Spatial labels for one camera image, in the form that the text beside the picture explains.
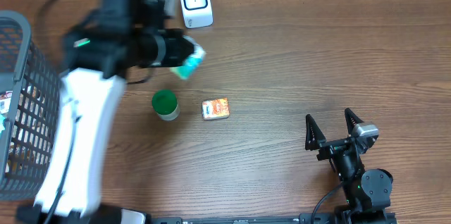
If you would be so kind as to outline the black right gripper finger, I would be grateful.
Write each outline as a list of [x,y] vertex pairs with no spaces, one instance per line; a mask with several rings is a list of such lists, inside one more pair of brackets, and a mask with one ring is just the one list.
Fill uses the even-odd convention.
[[310,114],[306,115],[306,140],[305,149],[306,150],[317,150],[320,149],[322,144],[326,143],[326,137],[318,127],[316,121]]
[[357,124],[363,123],[363,120],[360,119],[352,110],[351,108],[345,109],[345,120],[347,123],[347,131],[348,134],[351,135],[354,127]]

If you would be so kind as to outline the teal tissue pack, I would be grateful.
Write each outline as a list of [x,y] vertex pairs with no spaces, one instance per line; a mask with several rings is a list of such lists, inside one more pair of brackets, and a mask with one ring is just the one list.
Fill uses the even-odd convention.
[[206,52],[193,38],[186,35],[184,38],[194,46],[194,51],[184,60],[181,66],[170,68],[170,71],[181,80],[188,80],[202,64]]

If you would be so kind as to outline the green lid clear jar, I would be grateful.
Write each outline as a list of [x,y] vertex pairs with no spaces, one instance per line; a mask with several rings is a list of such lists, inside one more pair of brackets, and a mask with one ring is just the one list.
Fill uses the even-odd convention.
[[175,120],[180,115],[177,97],[169,89],[159,90],[153,95],[152,107],[157,116],[164,121]]

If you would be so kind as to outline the orange tissue pack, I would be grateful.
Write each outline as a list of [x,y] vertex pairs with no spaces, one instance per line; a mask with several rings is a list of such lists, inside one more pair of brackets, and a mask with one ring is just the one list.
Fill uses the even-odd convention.
[[206,100],[202,102],[202,117],[205,120],[218,120],[230,116],[227,98]]

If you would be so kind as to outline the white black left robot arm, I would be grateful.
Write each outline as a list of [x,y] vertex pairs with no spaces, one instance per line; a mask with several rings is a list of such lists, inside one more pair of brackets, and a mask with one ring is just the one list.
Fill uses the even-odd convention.
[[132,67],[178,67],[195,52],[165,22],[175,0],[101,0],[63,37],[56,138],[45,179],[23,223],[150,223],[148,213],[101,202],[106,148]]

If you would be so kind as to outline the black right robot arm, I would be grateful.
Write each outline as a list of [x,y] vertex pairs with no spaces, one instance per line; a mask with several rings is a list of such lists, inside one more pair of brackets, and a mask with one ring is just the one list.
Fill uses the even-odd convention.
[[[374,123],[359,118],[350,108],[344,111],[347,136],[328,141],[312,115],[306,115],[305,149],[317,151],[317,159],[327,160],[338,175],[339,184],[315,205],[307,220],[310,223],[396,223],[391,205],[393,176],[385,169],[367,170],[362,162],[365,154],[378,139],[380,132]],[[319,214],[321,205],[337,191],[342,190],[346,204],[334,212]]]

